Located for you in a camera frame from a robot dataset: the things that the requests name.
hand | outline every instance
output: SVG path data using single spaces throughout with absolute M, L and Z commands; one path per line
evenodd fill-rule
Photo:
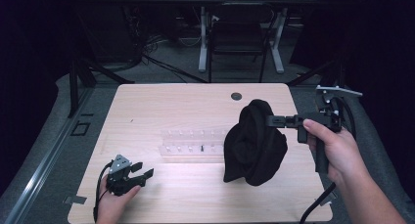
M 356 178 L 356 176 L 367 176 L 369 173 L 357 148 L 353 136 L 342 129 L 334 133 L 324 125 L 311 119 L 303 122 L 305 130 L 309 132 L 307 144 L 315 150 L 315 137 L 321 139 L 325 144 L 325 153 L 329 160 L 329 178 L 334 183 L 342 183 L 345 179 Z
M 116 223 L 124 212 L 125 206 L 131 201 L 138 191 L 140 186 L 132 188 L 128 193 L 118 197 L 110 194 L 107 191 L 107 177 L 106 175 L 101 180 L 100 196 L 102 196 L 98 205 L 98 219 L 97 223 Z

wooden tabletop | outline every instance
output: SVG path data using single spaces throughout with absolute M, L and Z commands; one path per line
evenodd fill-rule
M 235 101 L 233 93 L 242 95 Z M 119 86 L 74 203 L 70 223 L 93 223 L 98 176 L 120 154 L 154 176 L 126 208 L 122 223 L 242 223 L 299 221 L 323 192 L 307 145 L 295 129 L 281 129 L 288 151 L 268 182 L 250 186 L 244 179 L 223 182 L 223 156 L 163 156 L 165 130 L 229 130 L 253 99 L 267 101 L 274 114 L 296 114 L 285 84 L 130 84 Z M 329 205 L 318 206 L 307 221 L 328 221 Z

gray carpet floor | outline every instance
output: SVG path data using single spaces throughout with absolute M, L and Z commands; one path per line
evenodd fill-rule
M 306 67 L 289 64 L 298 34 L 296 29 L 285 30 L 280 52 L 286 72 L 276 73 L 272 58 L 269 56 L 263 82 L 284 83 L 296 78 L 298 73 L 307 71 Z M 180 42 L 165 41 L 158 43 L 157 50 L 149 56 L 207 80 L 207 73 L 198 72 L 199 51 L 199 44 L 186 46 Z M 247 67 L 251 60 L 252 58 L 215 58 L 213 82 L 257 82 L 259 74 L 257 67 L 260 59 Z M 117 74 L 134 80 L 136 83 L 197 82 L 188 77 L 179 78 L 171 71 L 148 64 L 146 60 L 137 67 L 118 71 Z M 36 168 L 57 144 L 62 146 L 57 153 L 56 160 L 52 163 L 53 167 L 47 172 L 47 179 L 41 184 L 32 202 L 26 205 L 26 211 L 19 220 L 22 223 L 68 223 L 70 204 L 64 203 L 64 200 L 68 196 L 76 195 L 117 88 L 116 83 L 103 74 L 97 72 L 95 77 L 98 85 L 93 89 L 83 88 L 79 84 L 83 100 L 81 108 L 73 119 L 67 118 L 70 107 L 69 77 L 64 76 L 57 82 L 60 91 L 56 104 L 21 170 L 0 199 L 0 223 L 11 220 L 10 214 L 13 213 L 16 203 L 19 202 Z M 319 79 L 319 76 L 314 76 L 304 82 L 305 85 L 290 88 L 298 112 L 315 111 L 314 88 Z M 406 221 L 415 223 L 414 204 L 400 187 L 375 127 L 357 99 L 346 100 L 356 119 L 357 142 L 370 173 Z M 78 121 L 88 122 L 89 129 L 84 136 L 71 136 L 70 132 L 74 128 L 74 123 Z M 325 187 L 330 185 L 327 178 L 322 177 L 322 181 Z M 350 223 L 341 197 L 333 201 L 332 209 L 334 218 L 329 223 Z

person's right hand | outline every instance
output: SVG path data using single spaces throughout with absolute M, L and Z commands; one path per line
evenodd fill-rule
M 345 179 L 369 174 L 356 141 L 346 129 L 343 128 L 341 132 L 334 133 L 326 126 L 311 119 L 306 119 L 303 126 L 311 134 L 307 144 L 312 150 L 315 150 L 316 147 L 315 137 L 324 142 L 325 153 L 329 160 L 328 176 L 332 182 L 343 183 Z

forearm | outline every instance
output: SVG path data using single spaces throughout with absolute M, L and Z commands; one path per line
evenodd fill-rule
M 353 223 L 405 223 L 366 171 L 337 184 Z

